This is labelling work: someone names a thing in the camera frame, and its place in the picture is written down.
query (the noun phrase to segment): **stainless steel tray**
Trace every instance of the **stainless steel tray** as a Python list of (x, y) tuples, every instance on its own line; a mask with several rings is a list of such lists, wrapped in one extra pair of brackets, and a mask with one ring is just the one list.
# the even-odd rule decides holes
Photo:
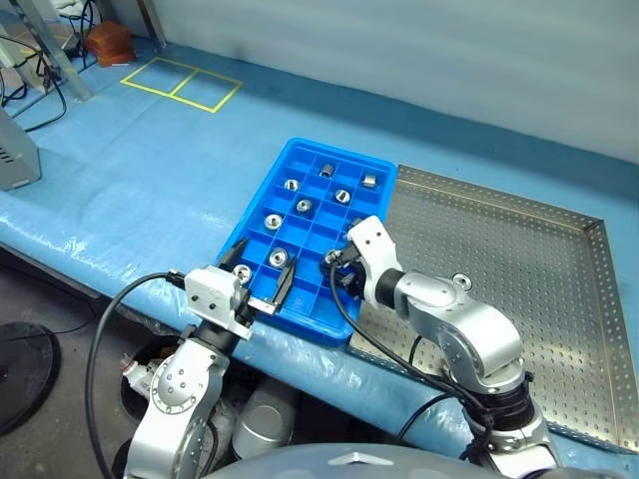
[[(402, 166), (386, 226), (405, 269), (466, 273), (471, 295), (515, 323), (553, 430), (639, 452), (637, 383), (603, 221)], [(408, 358), (415, 334), (392, 313), (365, 305), (359, 322)], [(393, 367), (359, 335), (349, 345)], [(441, 361), (427, 341), (414, 359), (430, 373)]]

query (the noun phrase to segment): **gray device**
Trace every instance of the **gray device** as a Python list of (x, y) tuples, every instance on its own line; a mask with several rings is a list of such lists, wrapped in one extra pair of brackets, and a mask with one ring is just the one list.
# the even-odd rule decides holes
[(40, 179), (38, 147), (0, 108), (0, 190), (11, 190)]

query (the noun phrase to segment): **blue plastic tray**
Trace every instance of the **blue plastic tray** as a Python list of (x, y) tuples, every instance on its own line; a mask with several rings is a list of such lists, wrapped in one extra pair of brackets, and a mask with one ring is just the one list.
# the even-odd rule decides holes
[[(325, 164), (334, 167), (331, 178), (320, 176)], [(373, 189), (363, 186), (365, 174), (375, 175)], [(253, 276), (248, 287), (253, 296), (260, 298), (273, 296), (280, 275), (269, 265), (273, 248), (283, 247), (289, 257), (298, 258), (293, 289), (284, 306), (275, 316), (262, 314), (259, 319), (322, 344), (348, 340), (352, 328), (337, 311), (321, 275), (320, 262), (329, 249), (345, 246), (346, 230), (354, 219), (371, 215), (385, 218), (396, 176), (397, 167), (389, 162), (309, 140), (287, 142), (221, 251), (222, 254), (236, 240), (249, 238), (241, 262), (251, 268)], [(296, 192), (284, 188), (288, 179), (300, 182)], [(334, 199), (338, 189), (350, 193), (347, 206)], [(305, 214), (296, 210), (302, 199), (313, 202)], [(284, 219), (276, 231), (265, 227), (265, 218), (270, 214)], [(357, 318), (359, 300), (346, 294), (341, 299), (350, 316)]]

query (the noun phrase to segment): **perforated metal tray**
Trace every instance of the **perforated metal tray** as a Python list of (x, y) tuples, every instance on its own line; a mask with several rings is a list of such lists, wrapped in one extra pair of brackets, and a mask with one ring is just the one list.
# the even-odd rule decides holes
[[(405, 269), (464, 272), (471, 295), (515, 323), (552, 429), (639, 452), (637, 383), (603, 221), (402, 166), (386, 226)], [(359, 322), (408, 358), (415, 334), (392, 313), (365, 305)], [(349, 345), (393, 367), (359, 335)], [(427, 341), (414, 359), (431, 373), (441, 361)]]

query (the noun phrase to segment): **yellow tape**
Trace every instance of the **yellow tape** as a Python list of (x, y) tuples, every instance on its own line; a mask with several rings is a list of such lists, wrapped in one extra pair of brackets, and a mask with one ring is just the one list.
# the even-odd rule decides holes
[[(188, 69), (190, 69), (192, 71), (173, 90), (171, 90), (171, 92), (168, 92), (168, 93), (167, 92), (163, 92), (162, 90), (158, 90), (157, 88), (147, 87), (145, 85), (140, 85), (139, 83), (135, 83), (135, 82), (131, 81), (131, 79), (133, 77), (138, 75), (140, 72), (142, 72), (149, 65), (152, 65), (152, 64), (154, 64), (156, 62), (170, 63), (170, 64), (176, 65), (178, 67), (188, 68)], [(194, 101), (188, 100), (186, 98), (183, 98), (183, 97), (180, 97), (179, 95), (177, 95), (177, 93), (180, 90), (182, 90), (187, 85), (187, 83), (189, 83), (191, 80), (193, 80), (193, 77), (195, 77), (199, 73), (202, 73), (202, 74), (205, 74), (205, 75), (210, 75), (212, 77), (217, 77), (217, 78), (220, 78), (222, 80), (226, 80), (226, 81), (228, 81), (230, 83), (233, 83), (235, 85), (235, 87), (229, 93), (227, 93), (224, 96), (224, 98), (222, 100), (220, 100), (218, 102), (218, 104), (215, 105), (214, 107), (208, 107), (206, 105), (202, 105), (201, 103), (194, 102)], [(149, 61), (148, 63), (146, 63), (142, 67), (138, 68), (136, 71), (134, 71), (133, 73), (127, 75), (125, 78), (120, 80), (120, 83), (123, 84), (123, 85), (127, 85), (129, 87), (133, 87), (133, 88), (137, 88), (137, 89), (140, 89), (140, 90), (144, 90), (145, 92), (155, 93), (156, 95), (160, 95), (161, 97), (170, 98), (171, 100), (175, 100), (177, 102), (184, 103), (184, 104), (189, 105), (191, 107), (199, 108), (200, 110), (204, 110), (204, 111), (209, 112), (209, 113), (216, 113), (218, 110), (220, 110), (229, 100), (231, 100), (231, 97), (233, 97), (238, 92), (238, 90), (240, 90), (242, 88), (242, 86), (243, 86), (243, 83), (240, 80), (236, 80), (235, 78), (226, 77), (226, 76), (220, 75), (219, 73), (216, 73), (216, 72), (211, 72), (209, 70), (204, 70), (202, 68), (194, 67), (193, 65), (187, 65), (186, 63), (180, 63), (180, 62), (176, 62), (175, 60), (169, 60), (168, 58), (162, 58), (162, 57), (153, 58), (151, 61)]]

